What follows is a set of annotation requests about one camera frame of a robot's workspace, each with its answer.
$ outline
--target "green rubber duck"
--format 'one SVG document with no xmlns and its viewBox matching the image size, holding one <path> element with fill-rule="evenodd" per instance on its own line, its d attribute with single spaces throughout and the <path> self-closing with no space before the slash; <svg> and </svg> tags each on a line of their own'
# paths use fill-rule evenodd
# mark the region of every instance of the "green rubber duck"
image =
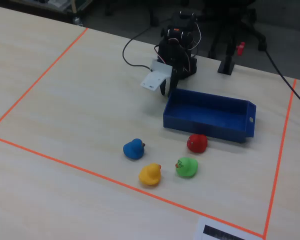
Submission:
<svg viewBox="0 0 300 240">
<path fill-rule="evenodd" d="M 175 169 L 182 177 L 192 177 L 198 170 L 198 162 L 194 158 L 182 157 L 175 164 Z"/>
</svg>

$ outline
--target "blue tray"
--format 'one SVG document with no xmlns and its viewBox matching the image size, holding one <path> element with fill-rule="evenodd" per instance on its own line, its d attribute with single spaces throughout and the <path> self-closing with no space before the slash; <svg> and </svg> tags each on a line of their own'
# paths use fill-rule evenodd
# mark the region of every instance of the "blue tray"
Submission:
<svg viewBox="0 0 300 240">
<path fill-rule="evenodd" d="M 250 101 L 177 88 L 165 106 L 163 126 L 244 143 L 254 136 L 255 119 Z"/>
</svg>

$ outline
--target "red rubber duck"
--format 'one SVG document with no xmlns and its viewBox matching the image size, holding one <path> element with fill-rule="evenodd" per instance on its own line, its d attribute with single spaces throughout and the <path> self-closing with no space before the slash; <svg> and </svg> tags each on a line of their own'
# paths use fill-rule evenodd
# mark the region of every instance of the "red rubber duck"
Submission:
<svg viewBox="0 0 300 240">
<path fill-rule="evenodd" d="M 186 142 L 188 149 L 194 153 L 203 153 L 208 145 L 208 139 L 203 134 L 192 134 Z"/>
</svg>

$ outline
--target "black chair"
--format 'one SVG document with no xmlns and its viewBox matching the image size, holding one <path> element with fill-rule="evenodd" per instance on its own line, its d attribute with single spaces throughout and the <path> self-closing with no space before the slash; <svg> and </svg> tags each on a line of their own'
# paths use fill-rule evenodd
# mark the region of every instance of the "black chair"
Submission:
<svg viewBox="0 0 300 240">
<path fill-rule="evenodd" d="M 154 7 L 157 4 L 157 1 L 158 0 L 143 0 L 142 1 L 142 3 L 145 5 L 145 7 L 148 10 L 150 25 L 152 27 L 159 26 L 159 19 L 154 14 Z M 118 0 L 106 0 L 105 1 L 104 14 L 106 16 L 111 16 L 114 13 L 117 2 L 118 2 Z M 136 0 L 131 0 L 131 2 L 133 4 L 136 4 Z"/>
<path fill-rule="evenodd" d="M 204 8 L 202 15 L 198 17 L 198 21 L 216 21 L 219 24 L 208 52 L 208 58 L 216 59 L 216 46 L 222 31 L 227 25 L 231 25 L 232 27 L 231 43 L 229 44 L 236 43 L 235 38 L 237 31 L 238 29 L 242 29 L 258 39 L 259 51 L 265 51 L 267 49 L 266 37 L 254 28 L 254 23 L 257 20 L 256 9 L 248 9 L 248 6 L 255 1 L 256 0 L 203 0 Z M 247 23 L 242 21 L 244 17 L 247 18 Z"/>
</svg>

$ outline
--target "orange tape line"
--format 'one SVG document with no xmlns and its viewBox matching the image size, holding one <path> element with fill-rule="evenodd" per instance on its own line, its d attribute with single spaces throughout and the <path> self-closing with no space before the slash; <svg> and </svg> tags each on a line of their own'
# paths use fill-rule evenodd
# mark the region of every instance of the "orange tape line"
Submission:
<svg viewBox="0 0 300 240">
<path fill-rule="evenodd" d="M 12 109 L 14 109 L 14 107 L 27 95 L 28 92 L 30 92 L 30 90 L 44 77 L 44 75 L 47 74 L 47 72 L 49 72 L 49 70 L 63 57 L 63 55 L 66 54 L 66 52 L 68 52 L 68 50 L 86 33 L 86 31 L 88 30 L 88 28 L 86 28 L 64 51 L 63 53 L 58 56 L 58 58 L 47 68 L 47 70 L 44 71 L 44 73 L 42 73 L 42 75 L 28 88 L 27 91 L 25 91 L 24 94 L 22 94 L 22 96 L 8 109 L 8 111 L 5 112 L 5 114 L 3 114 L 3 116 L 0 118 L 0 123 L 1 121 L 11 112 Z"/>
<path fill-rule="evenodd" d="M 246 232 L 246 233 L 249 233 L 249 234 L 252 234 L 252 235 L 255 235 L 255 236 L 257 236 L 257 237 L 262 238 L 262 235 L 261 235 L 260 233 L 256 233 L 256 232 L 251 231 L 251 230 L 249 230 L 249 229 L 246 229 L 246 228 L 244 228 L 244 227 L 242 227 L 242 226 L 238 226 L 238 225 L 236 225 L 236 224 L 233 224 L 233 223 L 231 223 L 231 222 L 222 220 L 222 219 L 217 218 L 217 217 L 215 217 L 215 216 L 208 215 L 208 214 L 206 214 L 206 213 L 203 213 L 203 212 L 200 212 L 200 211 L 198 211 L 198 210 L 192 209 L 192 208 L 190 208 L 190 207 L 187 207 L 187 206 L 181 205 L 181 204 L 179 204 L 179 203 L 176 203 L 176 202 L 174 202 L 174 201 L 167 200 L 167 199 L 165 199 L 165 198 L 163 198 L 163 197 L 154 195 L 154 194 L 152 194 L 152 193 L 149 193 L 149 192 L 147 192 L 147 191 L 141 190 L 141 189 L 136 188 L 136 187 L 134 187 L 134 186 L 130 186 L 130 185 L 125 184 L 125 183 L 123 183 L 123 182 L 114 180 L 114 179 L 112 179 L 112 178 L 110 178 L 110 177 L 107 177 L 107 176 L 101 175 L 101 174 L 99 174 L 99 173 L 90 171 L 90 170 L 88 170 L 88 169 L 85 169 L 85 168 L 82 168 L 82 167 L 73 165 L 73 164 L 68 163 L 68 162 L 66 162 L 66 161 L 62 161 L 62 160 L 59 160 L 59 159 L 57 159 L 57 158 L 54 158 L 54 157 L 45 155 L 45 154 L 43 154 L 43 153 L 40 153 L 40 152 L 31 150 L 31 149 L 29 149 L 29 148 L 26 148 L 26 147 L 24 147 L 24 146 L 18 145 L 18 144 L 16 144 L 16 143 L 13 143 L 13 142 L 10 142 L 10 141 L 1 139 L 1 138 L 0 138 L 0 142 L 9 144 L 9 145 L 14 146 L 14 147 L 16 147 L 16 148 L 19 148 L 19 149 L 25 150 L 25 151 L 27 151 L 27 152 L 30 152 L 30 153 L 36 154 L 36 155 L 38 155 L 38 156 L 41 156 L 41 157 L 43 157 L 43 158 L 46 158 L 46 159 L 55 161 L 55 162 L 57 162 L 57 163 L 66 165 L 66 166 L 68 166 L 68 167 L 70 167 L 70 168 L 74 168 L 74 169 L 80 170 L 80 171 L 85 172 L 85 173 L 87 173 L 87 174 L 94 175 L 94 176 L 96 176 L 96 177 L 98 177 L 98 178 L 107 180 L 107 181 L 112 182 L 112 183 L 114 183 L 114 184 L 118 184 L 118 185 L 120 185 L 120 186 L 123 186 L 123 187 L 125 187 L 125 188 L 128 188 L 128 189 L 131 189 L 131 190 L 133 190 L 133 191 L 139 192 L 139 193 L 141 193 L 141 194 L 147 195 L 147 196 L 152 197 L 152 198 L 154 198 L 154 199 L 163 201 L 163 202 L 165 202 L 165 203 L 167 203 L 167 204 L 171 204 L 171 205 L 173 205 L 173 206 L 176 206 L 176 207 L 178 207 L 178 208 L 181 208 L 181 209 L 190 211 L 190 212 L 192 212 L 192 213 L 195 213 L 195 214 L 198 214 L 198 215 L 201 215 L 201 216 L 204 216 L 204 217 L 207 217 L 207 218 L 216 220 L 216 221 L 218 221 L 218 222 L 220 222 L 220 223 L 229 225 L 229 226 L 231 226 L 231 227 L 233 227 L 233 228 L 242 230 L 242 231 L 244 231 L 244 232 Z"/>
<path fill-rule="evenodd" d="M 294 79 L 293 86 L 292 86 L 293 89 L 295 89 L 296 84 L 297 84 L 297 79 Z M 282 152 L 284 150 L 287 126 L 288 126 L 289 115 L 290 115 L 290 110 L 291 110 L 291 105 L 292 105 L 293 99 L 294 99 L 294 92 L 291 91 L 289 105 L 288 105 L 288 108 L 286 110 L 286 115 L 285 115 L 285 121 L 284 121 L 284 126 L 283 126 L 282 137 L 281 137 L 281 144 L 280 144 L 280 150 L 279 150 L 279 155 L 278 155 L 278 161 L 276 162 L 276 169 L 275 169 L 275 175 L 274 175 L 274 180 L 273 180 L 271 198 L 270 198 L 269 208 L 268 208 L 268 212 L 267 212 L 267 215 L 266 215 L 265 226 L 264 226 L 264 231 L 263 231 L 263 236 L 262 236 L 262 238 L 264 240 L 266 240 L 266 237 L 267 237 L 271 211 L 272 211 L 272 207 L 273 207 L 273 204 L 274 204 L 276 187 L 277 187 L 279 170 L 280 170 L 280 164 L 281 164 L 281 158 L 282 158 Z"/>
</svg>

